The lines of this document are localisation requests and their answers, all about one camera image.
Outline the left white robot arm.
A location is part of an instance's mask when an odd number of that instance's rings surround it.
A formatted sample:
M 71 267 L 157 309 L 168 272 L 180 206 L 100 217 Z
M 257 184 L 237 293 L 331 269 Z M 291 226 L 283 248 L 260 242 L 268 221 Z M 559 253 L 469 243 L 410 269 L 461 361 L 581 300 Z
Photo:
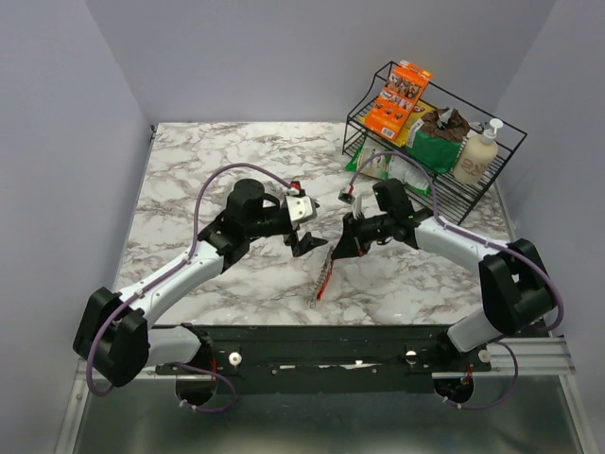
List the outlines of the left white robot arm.
M 155 330 L 156 322 L 236 264 L 259 238 L 282 237 L 295 257 L 324 245 L 311 234 L 298 235 L 302 224 L 316 218 L 318 206 L 298 185 L 277 199 L 254 179 L 238 181 L 225 208 L 195 229 L 183 253 L 135 284 L 117 292 L 100 288 L 90 296 L 73 344 L 86 361 L 86 376 L 100 373 L 122 387 L 150 366 L 175 363 L 190 374 L 202 372 L 210 359 L 203 335 L 187 326 Z

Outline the metal keyring coil red holder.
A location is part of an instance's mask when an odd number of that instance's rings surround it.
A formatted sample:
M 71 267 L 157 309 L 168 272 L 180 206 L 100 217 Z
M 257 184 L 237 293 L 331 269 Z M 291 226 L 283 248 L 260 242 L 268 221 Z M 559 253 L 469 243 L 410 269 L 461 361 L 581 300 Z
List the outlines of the metal keyring coil red holder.
M 316 279 L 315 286 L 314 286 L 314 288 L 311 292 L 310 298 L 308 300 L 308 306 L 312 309 L 314 309 L 317 306 L 318 301 L 322 298 L 322 295 L 325 292 L 325 290 L 328 286 L 328 283 L 330 281 L 330 278 L 332 276 L 333 267 L 334 267 L 334 259 L 333 259 L 334 250 L 335 250 L 334 246 L 331 246 L 328 249 L 327 254 L 325 256 L 324 263 L 320 270 L 320 274 L 319 274 L 318 278 Z

